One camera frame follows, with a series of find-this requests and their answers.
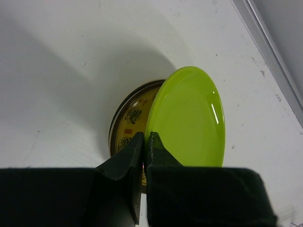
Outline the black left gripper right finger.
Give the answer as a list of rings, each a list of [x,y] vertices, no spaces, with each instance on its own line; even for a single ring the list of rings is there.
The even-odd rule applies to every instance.
[[[181,165],[152,132],[144,157],[151,227],[275,227],[260,175],[247,168]]]

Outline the mustard yellow plate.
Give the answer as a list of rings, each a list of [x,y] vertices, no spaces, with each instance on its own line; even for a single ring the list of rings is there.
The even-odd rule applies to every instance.
[[[110,155],[121,151],[137,132],[145,132],[152,103],[165,80],[146,83],[130,93],[120,104],[110,125]]]

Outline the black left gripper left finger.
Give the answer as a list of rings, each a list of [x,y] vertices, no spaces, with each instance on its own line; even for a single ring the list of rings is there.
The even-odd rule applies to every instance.
[[[3,227],[134,227],[140,220],[144,134],[95,168],[3,168]]]

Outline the lime green plate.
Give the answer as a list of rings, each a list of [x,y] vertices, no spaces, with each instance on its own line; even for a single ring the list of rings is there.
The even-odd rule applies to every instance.
[[[184,166],[223,165],[225,122],[219,92],[202,69],[172,73],[152,103],[145,141],[158,133],[164,148]]]

